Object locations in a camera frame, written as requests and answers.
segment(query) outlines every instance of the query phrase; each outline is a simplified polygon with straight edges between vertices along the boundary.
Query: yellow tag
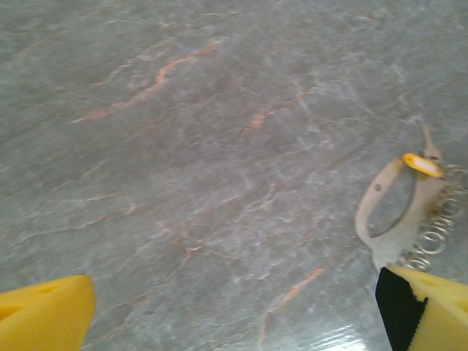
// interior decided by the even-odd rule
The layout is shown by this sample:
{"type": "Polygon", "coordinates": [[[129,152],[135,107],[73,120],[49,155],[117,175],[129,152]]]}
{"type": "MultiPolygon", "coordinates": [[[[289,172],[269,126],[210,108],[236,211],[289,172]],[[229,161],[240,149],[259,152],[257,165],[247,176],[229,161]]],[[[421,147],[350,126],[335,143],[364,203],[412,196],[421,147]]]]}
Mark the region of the yellow tag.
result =
{"type": "Polygon", "coordinates": [[[444,174],[438,165],[416,154],[405,154],[403,155],[403,160],[411,168],[431,177],[440,178],[444,174]]]}

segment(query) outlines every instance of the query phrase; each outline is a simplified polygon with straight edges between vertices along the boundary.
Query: yellow sponge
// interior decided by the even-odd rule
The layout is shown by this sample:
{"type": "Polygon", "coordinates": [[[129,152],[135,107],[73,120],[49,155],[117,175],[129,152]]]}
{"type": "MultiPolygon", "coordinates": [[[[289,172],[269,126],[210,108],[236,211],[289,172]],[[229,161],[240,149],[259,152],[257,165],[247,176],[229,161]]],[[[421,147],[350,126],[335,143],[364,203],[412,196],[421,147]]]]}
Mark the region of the yellow sponge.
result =
{"type": "Polygon", "coordinates": [[[468,285],[388,266],[376,296],[393,351],[468,350],[468,285]]]}
{"type": "Polygon", "coordinates": [[[87,276],[0,294],[0,350],[78,351],[94,312],[87,276]]]}

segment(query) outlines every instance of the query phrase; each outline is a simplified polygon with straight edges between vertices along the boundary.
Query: gray marble surface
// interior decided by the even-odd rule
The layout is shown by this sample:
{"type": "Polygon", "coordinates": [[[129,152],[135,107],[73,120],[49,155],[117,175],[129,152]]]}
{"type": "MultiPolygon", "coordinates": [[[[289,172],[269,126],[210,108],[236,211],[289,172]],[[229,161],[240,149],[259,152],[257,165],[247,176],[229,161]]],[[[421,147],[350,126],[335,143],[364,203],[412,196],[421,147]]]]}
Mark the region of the gray marble surface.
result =
{"type": "Polygon", "coordinates": [[[1,290],[90,275],[86,351],[389,350],[353,216],[420,120],[468,168],[467,54],[463,0],[3,0],[1,290]]]}

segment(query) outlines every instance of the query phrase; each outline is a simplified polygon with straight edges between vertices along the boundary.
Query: yellow foam pad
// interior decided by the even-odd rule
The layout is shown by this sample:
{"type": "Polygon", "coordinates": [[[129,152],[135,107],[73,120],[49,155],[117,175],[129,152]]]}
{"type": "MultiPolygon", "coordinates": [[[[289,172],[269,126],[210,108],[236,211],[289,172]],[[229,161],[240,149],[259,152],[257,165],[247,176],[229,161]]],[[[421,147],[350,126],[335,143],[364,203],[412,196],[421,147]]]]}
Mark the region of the yellow foam pad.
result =
{"type": "Polygon", "coordinates": [[[426,301],[408,351],[468,350],[468,285],[408,268],[387,268],[409,282],[418,301],[426,301]]]}
{"type": "Polygon", "coordinates": [[[87,276],[68,276],[0,294],[0,350],[77,351],[94,312],[87,276]]]}

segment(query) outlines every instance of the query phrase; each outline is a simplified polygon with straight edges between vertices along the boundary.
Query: metal spring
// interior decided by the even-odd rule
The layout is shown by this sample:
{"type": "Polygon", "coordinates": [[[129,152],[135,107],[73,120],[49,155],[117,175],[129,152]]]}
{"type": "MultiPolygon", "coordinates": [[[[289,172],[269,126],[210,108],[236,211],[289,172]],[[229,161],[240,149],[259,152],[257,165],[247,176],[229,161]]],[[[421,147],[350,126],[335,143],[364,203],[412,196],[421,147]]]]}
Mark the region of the metal spring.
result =
{"type": "Polygon", "coordinates": [[[431,267],[429,257],[444,251],[447,241],[454,230],[454,219],[463,216],[468,207],[468,172],[459,165],[448,165],[445,177],[449,183],[439,194],[436,216],[420,226],[420,234],[412,251],[403,251],[398,264],[418,271],[431,267]]]}

